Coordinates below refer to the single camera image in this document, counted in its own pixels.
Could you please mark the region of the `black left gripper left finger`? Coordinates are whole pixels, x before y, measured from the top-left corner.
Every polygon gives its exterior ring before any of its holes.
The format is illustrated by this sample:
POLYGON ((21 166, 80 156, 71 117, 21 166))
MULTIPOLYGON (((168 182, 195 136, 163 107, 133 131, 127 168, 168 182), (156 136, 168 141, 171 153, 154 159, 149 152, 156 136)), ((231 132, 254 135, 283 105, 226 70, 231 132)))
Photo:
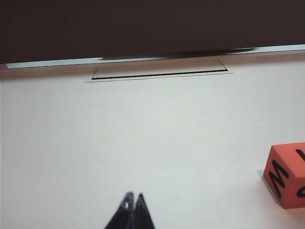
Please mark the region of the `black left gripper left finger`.
POLYGON ((134 229, 134 194, 127 192, 105 229, 134 229))

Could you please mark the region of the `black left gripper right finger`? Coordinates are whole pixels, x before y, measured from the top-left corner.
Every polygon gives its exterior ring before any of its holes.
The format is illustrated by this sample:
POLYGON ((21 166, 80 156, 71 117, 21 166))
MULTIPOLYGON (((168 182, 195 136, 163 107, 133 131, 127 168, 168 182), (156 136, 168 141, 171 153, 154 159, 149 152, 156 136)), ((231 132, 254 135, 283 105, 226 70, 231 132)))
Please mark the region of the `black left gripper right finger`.
POLYGON ((144 196, 139 194, 134 209, 134 228, 135 229, 155 229, 144 196))

